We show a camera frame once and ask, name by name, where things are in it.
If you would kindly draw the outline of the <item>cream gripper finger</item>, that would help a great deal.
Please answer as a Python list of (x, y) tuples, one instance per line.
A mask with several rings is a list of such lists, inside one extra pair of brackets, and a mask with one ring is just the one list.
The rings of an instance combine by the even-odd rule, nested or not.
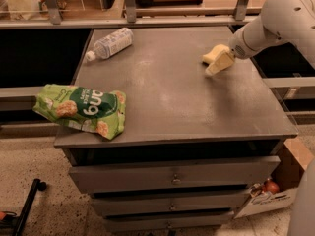
[(230, 51), (222, 53), (219, 57), (206, 69), (207, 76), (213, 76), (218, 72), (232, 66), (235, 62), (234, 56)]

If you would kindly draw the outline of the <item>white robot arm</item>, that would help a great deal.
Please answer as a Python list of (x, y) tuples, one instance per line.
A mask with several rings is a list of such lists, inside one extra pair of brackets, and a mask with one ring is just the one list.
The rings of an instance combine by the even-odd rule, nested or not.
[(228, 45), (205, 54), (205, 74), (211, 77), (266, 48), (291, 43), (315, 67), (315, 0), (266, 0), (259, 16), (237, 30)]

